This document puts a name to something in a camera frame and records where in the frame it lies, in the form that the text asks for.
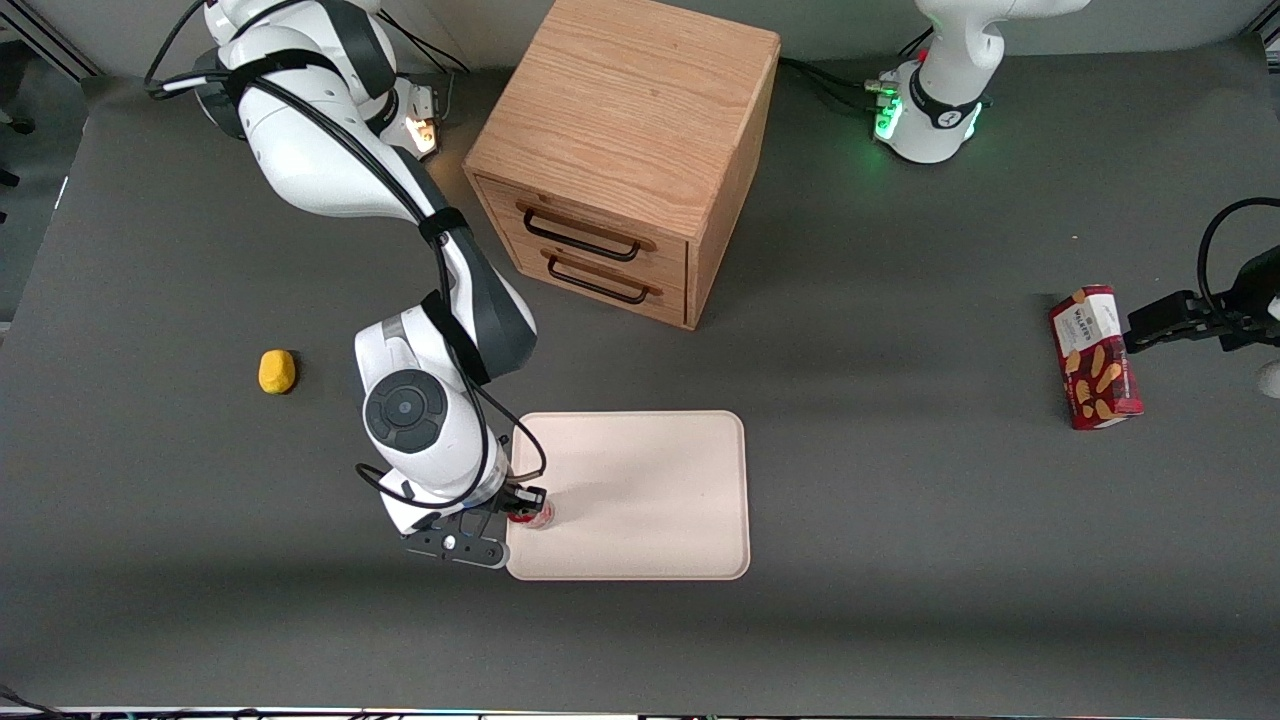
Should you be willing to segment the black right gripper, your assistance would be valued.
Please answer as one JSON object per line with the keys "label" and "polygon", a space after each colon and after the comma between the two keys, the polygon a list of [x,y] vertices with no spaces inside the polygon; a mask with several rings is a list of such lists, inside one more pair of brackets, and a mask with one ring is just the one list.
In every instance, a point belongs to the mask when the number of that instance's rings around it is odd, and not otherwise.
{"label": "black right gripper", "polygon": [[[547,491],[540,487],[500,486],[488,500],[451,514],[445,519],[445,529],[461,536],[485,536],[494,519],[504,515],[513,524],[545,524],[545,501]],[[512,509],[506,514],[506,505],[530,507]]]}

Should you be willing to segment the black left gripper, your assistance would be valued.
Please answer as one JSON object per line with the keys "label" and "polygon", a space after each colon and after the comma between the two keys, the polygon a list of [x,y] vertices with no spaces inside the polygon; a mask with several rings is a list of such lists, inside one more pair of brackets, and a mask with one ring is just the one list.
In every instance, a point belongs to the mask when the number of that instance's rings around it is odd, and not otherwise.
{"label": "black left gripper", "polygon": [[[1249,345],[1279,345],[1279,320],[1271,306],[1279,292],[1279,249],[1270,249],[1247,261],[1231,287],[1215,299],[1226,318],[1260,337],[1243,340],[1224,332],[1219,343],[1222,351],[1236,351]],[[1126,316],[1125,347],[1139,354],[1157,345],[1193,340],[1199,332],[1222,332],[1222,323],[1213,314],[1211,302],[1199,293],[1170,293],[1152,304],[1133,310]]]}

